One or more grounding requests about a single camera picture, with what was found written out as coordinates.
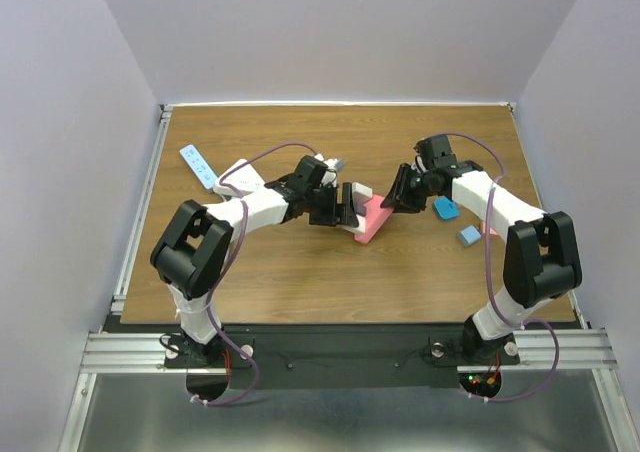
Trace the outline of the white charger plug front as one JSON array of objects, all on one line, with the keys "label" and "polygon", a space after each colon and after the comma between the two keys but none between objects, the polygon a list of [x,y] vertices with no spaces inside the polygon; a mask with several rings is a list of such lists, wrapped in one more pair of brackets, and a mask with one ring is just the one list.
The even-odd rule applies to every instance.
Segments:
[{"label": "white charger plug front", "polygon": [[358,182],[351,183],[351,197],[355,205],[365,204],[373,198],[373,190]]}]

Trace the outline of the white charger plug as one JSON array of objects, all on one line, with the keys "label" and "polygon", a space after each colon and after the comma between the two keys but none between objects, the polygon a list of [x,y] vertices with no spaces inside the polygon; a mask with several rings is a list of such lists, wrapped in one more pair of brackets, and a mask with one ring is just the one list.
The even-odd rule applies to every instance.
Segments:
[{"label": "white charger plug", "polygon": [[366,218],[364,216],[357,215],[356,219],[356,226],[343,225],[342,228],[354,235],[362,235],[366,232]]},{"label": "white charger plug", "polygon": [[351,183],[351,197],[355,205],[365,204],[373,198],[373,190],[358,182]]}]

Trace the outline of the pink triangular socket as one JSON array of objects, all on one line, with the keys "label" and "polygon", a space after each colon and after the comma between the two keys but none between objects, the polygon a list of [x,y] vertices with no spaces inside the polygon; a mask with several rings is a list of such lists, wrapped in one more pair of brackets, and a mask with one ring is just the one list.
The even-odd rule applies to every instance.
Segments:
[{"label": "pink triangular socket", "polygon": [[361,224],[358,232],[354,234],[357,242],[368,244],[393,214],[392,208],[382,206],[383,201],[382,196],[374,194],[370,200],[358,205],[365,214],[357,214]]}]

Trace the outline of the blue plug adapter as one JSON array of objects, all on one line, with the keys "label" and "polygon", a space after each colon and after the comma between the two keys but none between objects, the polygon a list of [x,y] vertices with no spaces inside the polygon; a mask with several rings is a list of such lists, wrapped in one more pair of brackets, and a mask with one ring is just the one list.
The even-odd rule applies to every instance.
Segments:
[{"label": "blue plug adapter", "polygon": [[446,197],[438,197],[432,203],[432,209],[442,221],[449,221],[460,215],[457,205]]}]

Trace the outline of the light blue plug cube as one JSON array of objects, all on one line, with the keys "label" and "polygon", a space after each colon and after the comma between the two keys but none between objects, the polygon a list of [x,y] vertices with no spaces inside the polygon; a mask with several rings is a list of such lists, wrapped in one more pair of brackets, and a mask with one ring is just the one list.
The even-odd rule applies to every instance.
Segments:
[{"label": "light blue plug cube", "polygon": [[459,241],[464,247],[470,247],[481,240],[482,234],[474,226],[468,226],[458,232]]}]

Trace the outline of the pink plug adapter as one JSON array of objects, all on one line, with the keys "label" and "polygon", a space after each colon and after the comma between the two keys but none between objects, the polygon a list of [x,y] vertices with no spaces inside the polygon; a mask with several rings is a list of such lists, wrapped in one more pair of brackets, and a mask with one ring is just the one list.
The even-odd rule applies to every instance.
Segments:
[{"label": "pink plug adapter", "polygon": [[496,230],[488,226],[487,223],[484,221],[480,222],[479,232],[482,236],[485,236],[485,235],[498,236],[499,235],[499,233]]}]

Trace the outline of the white triangular socket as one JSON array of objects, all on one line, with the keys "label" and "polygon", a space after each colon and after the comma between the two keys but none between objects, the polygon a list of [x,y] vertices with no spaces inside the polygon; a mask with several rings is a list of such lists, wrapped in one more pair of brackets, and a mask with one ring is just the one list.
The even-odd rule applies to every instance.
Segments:
[{"label": "white triangular socket", "polygon": [[216,179],[213,192],[224,201],[244,197],[264,186],[264,179],[251,164],[245,165],[246,162],[246,159],[237,160]]}]

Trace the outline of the light blue power strip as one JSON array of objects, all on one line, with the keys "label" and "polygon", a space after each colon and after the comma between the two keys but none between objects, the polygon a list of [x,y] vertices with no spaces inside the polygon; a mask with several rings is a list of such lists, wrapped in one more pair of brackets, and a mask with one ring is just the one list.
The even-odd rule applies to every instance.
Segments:
[{"label": "light blue power strip", "polygon": [[193,144],[189,144],[181,148],[179,153],[202,187],[208,193],[213,193],[218,176],[198,149]]}]

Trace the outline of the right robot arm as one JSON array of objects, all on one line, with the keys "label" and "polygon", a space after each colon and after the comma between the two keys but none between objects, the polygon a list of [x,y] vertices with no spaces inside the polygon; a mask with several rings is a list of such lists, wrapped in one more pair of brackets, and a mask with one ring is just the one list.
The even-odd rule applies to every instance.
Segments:
[{"label": "right robot arm", "polygon": [[508,335],[540,308],[582,282],[574,224],[564,212],[545,212],[500,186],[476,162],[459,160],[449,134],[416,143],[413,163],[399,166],[383,207],[414,214],[428,198],[445,197],[473,212],[505,243],[502,287],[492,286],[492,266],[485,266],[488,302],[463,325],[462,355],[482,362],[495,354]]}]

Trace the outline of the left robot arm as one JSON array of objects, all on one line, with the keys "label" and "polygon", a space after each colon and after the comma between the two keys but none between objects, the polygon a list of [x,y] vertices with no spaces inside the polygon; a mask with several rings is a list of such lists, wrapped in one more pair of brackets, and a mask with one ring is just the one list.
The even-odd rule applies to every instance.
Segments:
[{"label": "left robot arm", "polygon": [[199,365],[215,364],[224,353],[212,294],[246,235],[286,223],[303,214],[317,226],[364,231],[357,209],[373,198],[356,182],[337,184],[332,161],[304,156],[295,170],[244,197],[201,205],[183,202],[157,242],[150,262],[173,297],[182,344],[170,349],[189,354]]}]

